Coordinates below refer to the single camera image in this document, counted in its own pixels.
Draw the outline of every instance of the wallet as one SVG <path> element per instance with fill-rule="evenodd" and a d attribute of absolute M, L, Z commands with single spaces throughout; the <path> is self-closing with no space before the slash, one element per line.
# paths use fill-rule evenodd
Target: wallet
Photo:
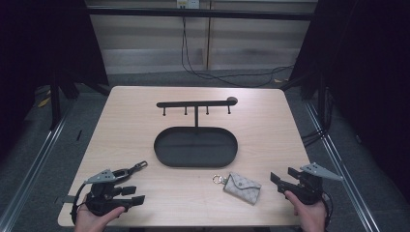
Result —
<path fill-rule="evenodd" d="M 231 172 L 225 182 L 223 190 L 254 205 L 261 188 L 262 186 L 259 183 Z"/>

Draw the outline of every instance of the key ring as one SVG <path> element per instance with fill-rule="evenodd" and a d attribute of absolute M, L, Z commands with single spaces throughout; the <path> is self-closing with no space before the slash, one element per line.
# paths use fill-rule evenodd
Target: key ring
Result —
<path fill-rule="evenodd" d="M 222 177 L 221 175 L 215 175 L 214 178 L 212 178 L 212 181 L 215 184 L 226 184 L 226 178 Z"/>

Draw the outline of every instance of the person's left hand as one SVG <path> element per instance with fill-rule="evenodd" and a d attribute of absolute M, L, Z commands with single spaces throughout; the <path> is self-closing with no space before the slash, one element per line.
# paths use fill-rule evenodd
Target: person's left hand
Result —
<path fill-rule="evenodd" d="M 124 207 L 118 207 L 104 216 L 95 216 L 85 204 L 81 205 L 77 212 L 74 232 L 103 232 L 106 225 L 124 213 Z"/>

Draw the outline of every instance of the wall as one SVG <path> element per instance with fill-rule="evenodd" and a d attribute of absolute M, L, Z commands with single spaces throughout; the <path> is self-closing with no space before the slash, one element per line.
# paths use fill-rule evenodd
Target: wall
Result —
<path fill-rule="evenodd" d="M 176 8 L 176 1 L 170 0 L 88 0 L 87 4 Z M 312 13 L 315 5 L 315 1 L 200 1 L 200 9 L 231 11 Z M 181 65 L 182 18 L 119 15 L 91 15 L 91 18 L 108 74 L 184 69 Z M 270 69 L 292 65 L 307 29 L 307 21 L 187 18 L 190 64 L 195 70 Z"/>

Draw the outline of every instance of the wooden table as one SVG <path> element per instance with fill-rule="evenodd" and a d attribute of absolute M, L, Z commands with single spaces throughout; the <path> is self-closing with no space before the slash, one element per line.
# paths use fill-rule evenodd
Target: wooden table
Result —
<path fill-rule="evenodd" d="M 224 168 L 172 168 L 157 160 L 154 141 L 170 127 L 194 126 L 193 108 L 167 108 L 157 102 L 223 101 L 227 107 L 199 108 L 199 126 L 231 131 L 238 140 L 236 159 Z M 275 226 L 295 225 L 293 206 L 270 181 L 274 171 L 282 180 L 297 183 L 287 175 L 289 166 L 308 164 L 308 156 L 281 90 L 187 87 L 115 87 L 107 100 L 69 195 L 75 195 L 89 177 L 110 168 L 130 168 L 146 160 L 148 167 L 136 172 L 121 186 L 136 186 L 132 196 L 146 195 L 145 203 L 130 208 L 109 225 L 126 227 L 166 226 Z M 239 173 L 262 185 L 254 206 L 213 183 L 216 174 Z M 82 195 L 89 192 L 86 186 Z M 65 204 L 58 218 L 73 226 Z"/>

